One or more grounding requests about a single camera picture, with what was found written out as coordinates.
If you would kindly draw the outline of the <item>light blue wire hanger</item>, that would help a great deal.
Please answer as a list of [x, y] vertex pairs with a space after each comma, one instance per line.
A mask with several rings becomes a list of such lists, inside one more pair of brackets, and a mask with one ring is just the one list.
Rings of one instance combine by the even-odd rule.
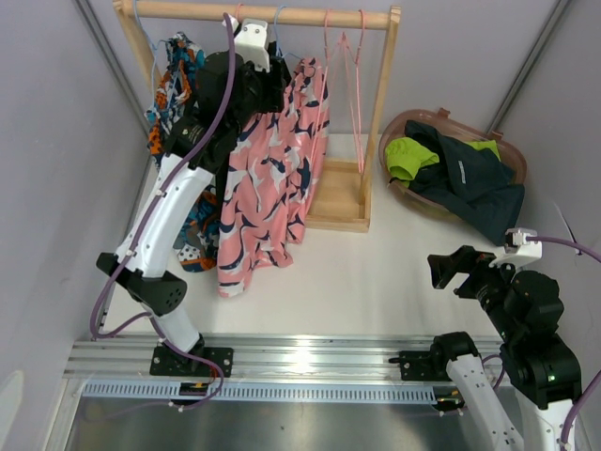
[[291, 53], [291, 52], [284, 52], [283, 47], [282, 47], [282, 40], [280, 38], [280, 33], [279, 33], [279, 18], [280, 15], [282, 13], [282, 11], [287, 8], [287, 5], [280, 5], [277, 9], [276, 12], [274, 14], [274, 18], [273, 18], [273, 32], [274, 32], [274, 36], [275, 36], [275, 44], [276, 44], [276, 55], [282, 59], [286, 59], [288, 56], [293, 57], [299, 61], [302, 60], [301, 56], [298, 56], [297, 54]]

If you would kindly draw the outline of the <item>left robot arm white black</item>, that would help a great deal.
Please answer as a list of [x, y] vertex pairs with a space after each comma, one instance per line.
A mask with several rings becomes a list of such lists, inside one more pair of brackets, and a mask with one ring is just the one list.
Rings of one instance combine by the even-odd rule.
[[263, 56], [241, 45], [210, 54], [194, 74], [191, 96], [165, 143], [153, 192], [130, 235], [96, 266], [145, 309], [165, 344], [171, 365], [185, 376], [203, 366], [204, 340], [182, 305], [186, 283], [167, 270], [169, 254], [198, 196], [234, 151], [243, 128], [258, 113], [283, 108], [290, 73], [270, 44]]

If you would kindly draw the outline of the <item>lime green shorts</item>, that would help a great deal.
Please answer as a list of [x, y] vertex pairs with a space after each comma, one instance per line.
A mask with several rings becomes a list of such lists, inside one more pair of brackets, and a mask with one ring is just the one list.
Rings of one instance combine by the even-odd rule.
[[[501, 161], [501, 155], [494, 140], [489, 141], [464, 141], [476, 151], [488, 149]], [[427, 166], [439, 163], [439, 156], [429, 148], [419, 144], [412, 138], [402, 137], [393, 139], [385, 147], [384, 160], [386, 167], [393, 179], [399, 179], [406, 186], [416, 179], [419, 171]]]

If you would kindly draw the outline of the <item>pink shark print shorts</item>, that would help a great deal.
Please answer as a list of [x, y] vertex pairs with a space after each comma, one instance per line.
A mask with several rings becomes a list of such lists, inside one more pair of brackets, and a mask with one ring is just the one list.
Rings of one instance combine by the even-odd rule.
[[217, 255], [218, 293], [243, 293], [258, 269], [286, 268], [302, 243], [329, 140], [324, 65], [304, 58], [279, 113], [256, 115], [229, 155]]

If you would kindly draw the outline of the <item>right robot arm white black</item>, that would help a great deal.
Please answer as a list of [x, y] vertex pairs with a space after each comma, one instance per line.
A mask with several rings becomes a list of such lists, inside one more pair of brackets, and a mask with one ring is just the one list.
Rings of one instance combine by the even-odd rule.
[[467, 276], [455, 295], [477, 301], [501, 338], [502, 367], [516, 390], [523, 433], [515, 431], [487, 381], [484, 360], [468, 333], [436, 336], [428, 357], [430, 371], [455, 384], [494, 450], [575, 446], [581, 369], [558, 334], [564, 312], [558, 282], [528, 268], [541, 256], [541, 244], [531, 241], [508, 245], [499, 255], [463, 245], [448, 256], [427, 258], [435, 289], [446, 288], [459, 273]]

